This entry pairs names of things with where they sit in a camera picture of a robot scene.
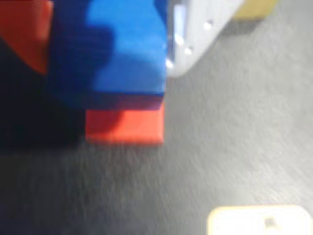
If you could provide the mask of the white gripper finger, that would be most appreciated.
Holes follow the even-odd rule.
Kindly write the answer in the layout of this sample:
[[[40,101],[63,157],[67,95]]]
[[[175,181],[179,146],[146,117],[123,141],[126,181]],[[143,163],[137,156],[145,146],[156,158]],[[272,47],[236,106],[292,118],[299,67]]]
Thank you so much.
[[[243,0],[171,0],[167,75],[186,74],[243,5]]]

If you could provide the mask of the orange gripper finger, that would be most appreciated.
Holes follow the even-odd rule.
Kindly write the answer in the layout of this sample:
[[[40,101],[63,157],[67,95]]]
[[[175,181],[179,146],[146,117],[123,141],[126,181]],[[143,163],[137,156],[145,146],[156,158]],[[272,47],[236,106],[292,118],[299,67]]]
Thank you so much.
[[[0,37],[17,56],[46,74],[48,41],[53,15],[51,0],[2,0]]]

